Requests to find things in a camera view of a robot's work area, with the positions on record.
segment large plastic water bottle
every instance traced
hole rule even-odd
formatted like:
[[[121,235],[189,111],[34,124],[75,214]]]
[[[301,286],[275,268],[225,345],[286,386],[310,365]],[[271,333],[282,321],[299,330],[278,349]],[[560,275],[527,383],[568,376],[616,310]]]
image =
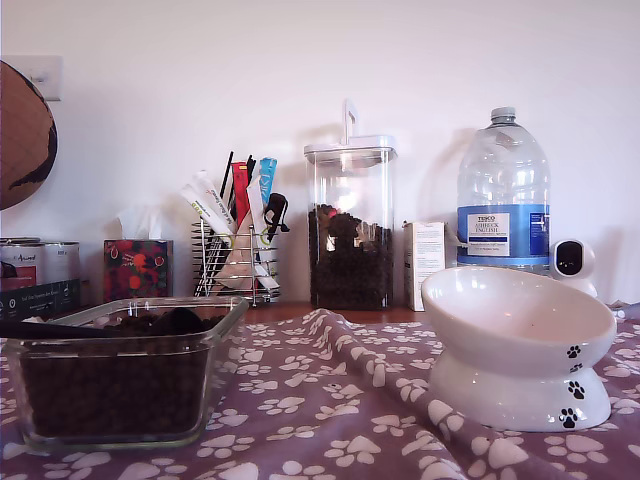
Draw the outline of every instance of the large plastic water bottle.
[[[512,107],[491,112],[458,175],[459,265],[533,273],[549,269],[549,165],[540,145],[515,123]]]

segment red floral tissue box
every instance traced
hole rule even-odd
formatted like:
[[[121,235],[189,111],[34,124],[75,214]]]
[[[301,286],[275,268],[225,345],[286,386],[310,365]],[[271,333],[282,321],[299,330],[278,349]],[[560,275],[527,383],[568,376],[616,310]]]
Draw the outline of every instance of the red floral tissue box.
[[[105,303],[173,295],[171,240],[105,240]]]

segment glass baking dish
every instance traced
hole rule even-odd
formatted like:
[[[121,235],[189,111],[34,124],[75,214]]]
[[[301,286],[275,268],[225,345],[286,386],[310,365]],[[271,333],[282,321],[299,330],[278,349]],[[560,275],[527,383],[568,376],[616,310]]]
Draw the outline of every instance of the glass baking dish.
[[[39,450],[114,449],[195,440],[235,372],[229,353],[243,342],[246,300],[118,300],[52,323],[89,326],[176,307],[201,319],[224,317],[188,335],[8,340],[4,352],[25,443]]]

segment bottle cap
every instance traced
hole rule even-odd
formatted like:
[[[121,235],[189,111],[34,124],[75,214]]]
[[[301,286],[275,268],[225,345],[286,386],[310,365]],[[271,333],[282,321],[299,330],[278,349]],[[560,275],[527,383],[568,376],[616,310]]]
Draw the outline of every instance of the bottle cap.
[[[513,107],[500,107],[491,110],[491,120],[498,117],[515,117],[516,109]]]

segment white lid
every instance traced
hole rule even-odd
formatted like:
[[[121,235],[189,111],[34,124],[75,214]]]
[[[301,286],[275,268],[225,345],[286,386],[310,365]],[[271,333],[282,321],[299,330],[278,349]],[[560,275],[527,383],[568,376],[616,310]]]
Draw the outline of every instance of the white lid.
[[[341,143],[319,143],[304,147],[304,154],[339,152],[348,153],[353,150],[386,149],[396,151],[395,138],[389,135],[358,136],[358,113],[353,102],[348,98],[343,104],[344,137]]]
[[[500,107],[491,110],[491,120],[498,117],[515,117],[516,109],[514,107]]]

